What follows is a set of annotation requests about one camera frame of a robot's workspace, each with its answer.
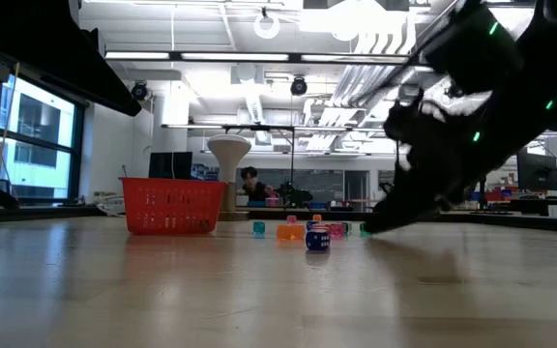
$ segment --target security camera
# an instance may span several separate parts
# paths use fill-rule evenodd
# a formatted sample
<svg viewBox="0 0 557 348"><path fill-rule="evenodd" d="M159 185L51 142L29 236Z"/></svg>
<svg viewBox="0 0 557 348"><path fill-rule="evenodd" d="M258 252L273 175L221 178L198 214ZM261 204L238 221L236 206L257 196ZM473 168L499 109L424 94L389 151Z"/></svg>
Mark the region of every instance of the security camera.
<svg viewBox="0 0 557 348"><path fill-rule="evenodd" d="M147 90L147 81L136 81L131 93L136 100L141 102L147 101L150 98L150 93Z"/></svg>
<svg viewBox="0 0 557 348"><path fill-rule="evenodd" d="M293 96L301 96L307 92L307 83L302 76L294 77L294 82L291 84L291 94Z"/></svg>

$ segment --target window frame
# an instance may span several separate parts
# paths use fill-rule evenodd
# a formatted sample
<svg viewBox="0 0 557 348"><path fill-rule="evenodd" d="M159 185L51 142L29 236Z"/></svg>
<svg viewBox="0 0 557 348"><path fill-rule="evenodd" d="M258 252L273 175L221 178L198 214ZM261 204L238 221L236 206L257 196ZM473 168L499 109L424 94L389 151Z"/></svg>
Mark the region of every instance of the window frame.
<svg viewBox="0 0 557 348"><path fill-rule="evenodd" d="M83 143L83 124L85 118L85 108L86 105L71 99L58 93L53 88L49 88L44 83L37 81L36 79L21 73L18 78L25 80L32 85L45 90L46 92L70 102L74 105L74 116L73 116L73 127L72 127L72 146L67 147L59 145L57 143L52 143L46 140L42 140L36 137L21 134L15 131L6 131L6 138L21 141L34 146L39 146L42 148L61 151L70 154L70 172L68 173L68 196L65 198L31 198L31 197L19 197L18 200L21 204L36 204L36 203L66 203L72 202L78 197L78 188L80 181L80 163L81 163L81 153L82 153L82 143ZM1 91L4 82L0 81L0 101L1 101ZM0 137L4 135L3 129L0 129Z"/></svg>

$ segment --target pink die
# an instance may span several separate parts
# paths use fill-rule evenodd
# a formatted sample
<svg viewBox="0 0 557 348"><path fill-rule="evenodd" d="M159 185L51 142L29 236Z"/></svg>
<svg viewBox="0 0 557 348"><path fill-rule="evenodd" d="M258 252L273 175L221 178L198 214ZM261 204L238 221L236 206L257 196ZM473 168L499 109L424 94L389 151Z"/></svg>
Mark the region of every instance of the pink die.
<svg viewBox="0 0 557 348"><path fill-rule="evenodd" d="M342 223L333 223L330 225L330 238L342 239L345 235L345 225Z"/></svg>

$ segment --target blue die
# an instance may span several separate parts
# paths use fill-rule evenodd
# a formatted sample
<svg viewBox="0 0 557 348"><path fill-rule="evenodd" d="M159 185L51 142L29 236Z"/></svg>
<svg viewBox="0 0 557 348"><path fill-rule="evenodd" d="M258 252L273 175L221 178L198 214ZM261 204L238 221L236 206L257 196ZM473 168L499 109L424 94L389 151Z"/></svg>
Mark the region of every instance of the blue die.
<svg viewBox="0 0 557 348"><path fill-rule="evenodd" d="M252 233L253 234L265 234L266 224L263 221L255 221L252 223Z"/></svg>
<svg viewBox="0 0 557 348"><path fill-rule="evenodd" d="M325 251L330 246L330 233L307 232L307 247L309 250Z"/></svg>
<svg viewBox="0 0 557 348"><path fill-rule="evenodd" d="M319 223L319 221L307 221L307 232L313 227L314 224Z"/></svg>

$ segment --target computer monitor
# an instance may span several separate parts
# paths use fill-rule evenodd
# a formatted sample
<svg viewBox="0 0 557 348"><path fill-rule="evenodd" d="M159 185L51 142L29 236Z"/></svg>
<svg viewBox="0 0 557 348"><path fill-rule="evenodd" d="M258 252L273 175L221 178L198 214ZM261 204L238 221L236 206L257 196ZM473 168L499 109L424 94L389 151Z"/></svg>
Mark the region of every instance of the computer monitor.
<svg viewBox="0 0 557 348"><path fill-rule="evenodd" d="M150 178L191 178L192 152L152 153L150 156Z"/></svg>
<svg viewBox="0 0 557 348"><path fill-rule="evenodd" d="M557 190L556 158L528 154L523 149L517 154L519 189Z"/></svg>

